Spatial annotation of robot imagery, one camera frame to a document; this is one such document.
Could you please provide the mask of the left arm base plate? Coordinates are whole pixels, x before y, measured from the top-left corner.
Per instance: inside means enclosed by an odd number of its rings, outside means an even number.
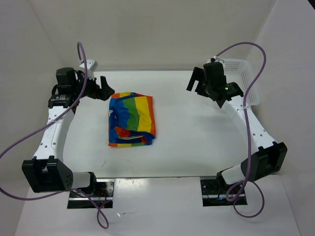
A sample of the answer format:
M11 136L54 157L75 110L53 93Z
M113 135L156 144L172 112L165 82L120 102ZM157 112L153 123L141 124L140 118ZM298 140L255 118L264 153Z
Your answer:
M112 208L114 197L114 179L98 178L93 192L87 193L91 200L100 208ZM67 209L94 208L93 203L78 191L70 192Z

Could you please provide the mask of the rainbow striped shorts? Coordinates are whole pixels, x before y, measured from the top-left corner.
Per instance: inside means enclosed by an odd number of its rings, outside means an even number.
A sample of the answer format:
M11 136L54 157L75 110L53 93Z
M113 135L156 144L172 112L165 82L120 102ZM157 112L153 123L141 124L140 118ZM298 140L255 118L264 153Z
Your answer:
M109 102L109 146L149 146L156 137L153 97L120 92Z

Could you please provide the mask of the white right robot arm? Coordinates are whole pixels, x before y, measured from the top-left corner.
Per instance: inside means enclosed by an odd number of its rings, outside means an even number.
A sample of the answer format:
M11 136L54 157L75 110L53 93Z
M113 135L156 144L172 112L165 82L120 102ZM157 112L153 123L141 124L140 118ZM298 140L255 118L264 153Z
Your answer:
M244 102L245 93L236 82L229 82L222 63L210 62L192 71L187 90L196 85L198 95L217 103L245 137L250 154L240 164L222 170L216 176L216 188L227 193L233 184L247 180L254 182L278 172L284 162L287 146L278 143L263 128L250 106Z

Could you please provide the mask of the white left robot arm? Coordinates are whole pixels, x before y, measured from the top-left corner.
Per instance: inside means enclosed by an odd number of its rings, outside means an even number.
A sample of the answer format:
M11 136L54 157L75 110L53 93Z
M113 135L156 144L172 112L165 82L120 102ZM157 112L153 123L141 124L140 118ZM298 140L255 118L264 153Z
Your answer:
M48 127L31 160L25 160L22 171L33 192L58 192L81 189L86 196L94 196L98 183L93 172L73 172L63 163L63 150L69 127L74 119L81 94L106 101L114 94L106 78L100 84L95 77L84 78L81 70L64 67L56 71L57 84L48 101Z

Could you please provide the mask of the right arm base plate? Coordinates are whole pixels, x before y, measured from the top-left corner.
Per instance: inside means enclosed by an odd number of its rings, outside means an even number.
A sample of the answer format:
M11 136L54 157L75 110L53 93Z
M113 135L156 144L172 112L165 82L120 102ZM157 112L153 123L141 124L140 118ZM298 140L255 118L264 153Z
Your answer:
M201 194L203 207L220 207L220 206L232 206L233 202L229 202L226 199L226 189L221 189L216 181L215 177L200 178ZM233 198L242 185L236 186L229 193L229 197ZM245 191L240 195L236 205L247 205L247 198Z

